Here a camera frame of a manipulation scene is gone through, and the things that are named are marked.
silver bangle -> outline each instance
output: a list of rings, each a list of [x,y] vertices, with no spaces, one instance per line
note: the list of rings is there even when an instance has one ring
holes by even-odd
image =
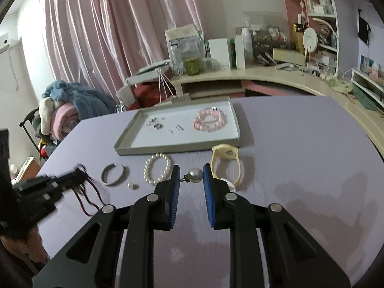
[[[119,171],[120,176],[115,181],[107,183],[107,174],[108,174],[109,171],[111,171],[115,167],[118,167],[120,169],[120,171]],[[124,171],[125,171],[125,167],[123,165],[116,165],[114,163],[111,163],[110,165],[107,165],[104,168],[104,170],[102,171],[102,173],[101,173],[101,181],[103,182],[103,184],[105,184],[107,186],[118,184],[118,183],[120,183],[120,181],[122,180],[122,178],[124,176]]]
[[[149,176],[149,172],[150,172],[150,169],[152,168],[153,161],[155,161],[158,158],[164,158],[167,161],[167,166],[157,180],[151,180]],[[150,156],[145,163],[144,180],[147,181],[149,184],[155,186],[157,183],[162,182],[163,180],[166,180],[168,178],[171,166],[172,166],[172,162],[166,154],[155,154]]]

pink towel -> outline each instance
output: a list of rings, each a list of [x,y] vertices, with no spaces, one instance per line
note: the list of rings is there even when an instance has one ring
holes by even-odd
[[[79,114],[72,103],[65,103],[55,110],[51,117],[51,133],[54,138],[62,141],[66,134],[63,128],[71,124],[73,120],[79,120]]]

purple tablecloth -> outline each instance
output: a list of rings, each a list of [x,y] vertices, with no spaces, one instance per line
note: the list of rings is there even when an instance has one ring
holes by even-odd
[[[384,242],[383,162],[364,130],[330,97],[251,97],[233,103],[241,135],[238,193],[254,204],[282,204],[356,283]],[[148,156],[119,156],[113,149],[134,114],[82,121],[40,174],[59,175],[83,163],[100,180],[103,168],[118,162],[130,174],[119,186],[99,185],[106,201],[119,208],[153,192],[143,179]],[[170,157],[185,174],[210,162],[211,151]],[[236,164],[220,162],[217,173],[235,179],[235,170]],[[132,191],[128,182],[140,188]],[[58,211],[40,224],[48,253],[54,256],[87,220],[67,192]],[[229,249],[229,231],[209,226],[203,184],[183,183],[174,230],[155,233],[156,287],[228,287]]]

table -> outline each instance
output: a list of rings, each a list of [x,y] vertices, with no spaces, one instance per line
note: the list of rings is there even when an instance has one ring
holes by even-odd
[[[251,203],[281,203],[356,283],[384,242],[383,162],[364,130],[331,97],[233,99],[240,126],[242,181],[238,193]],[[41,174],[59,175],[76,163],[100,180],[109,163],[128,166],[125,184],[99,185],[116,207],[153,192],[143,180],[147,156],[118,156],[113,145],[134,111],[82,121],[48,159]],[[170,154],[186,174],[210,162],[211,152]],[[236,165],[217,173],[233,179]],[[87,222],[72,192],[39,224],[50,256]],[[229,287],[229,231],[210,228],[203,184],[180,187],[175,228],[155,232],[156,287]]]
[[[271,83],[279,86],[278,90],[266,87],[260,90],[260,83]],[[330,96],[347,110],[360,126],[366,131],[382,156],[384,156],[384,121],[374,111],[366,110],[358,101],[351,101],[341,93],[332,90],[319,77],[311,76],[300,71],[277,70],[274,67],[247,67],[216,72],[208,72],[197,76],[182,76],[172,78],[178,96],[189,93],[191,98],[204,96],[229,95],[234,97],[245,90],[256,90],[267,95],[282,93],[281,86],[300,90],[317,96]]]

jewelry tray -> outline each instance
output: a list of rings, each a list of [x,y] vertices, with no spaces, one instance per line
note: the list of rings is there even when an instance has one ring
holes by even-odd
[[[223,111],[226,126],[213,132],[195,130],[193,119],[198,112],[212,107]],[[146,126],[154,117],[160,119],[163,125],[161,129]],[[124,129],[114,148],[120,156],[191,152],[212,149],[222,143],[238,147],[239,140],[239,123],[230,98],[214,97],[139,110]]]

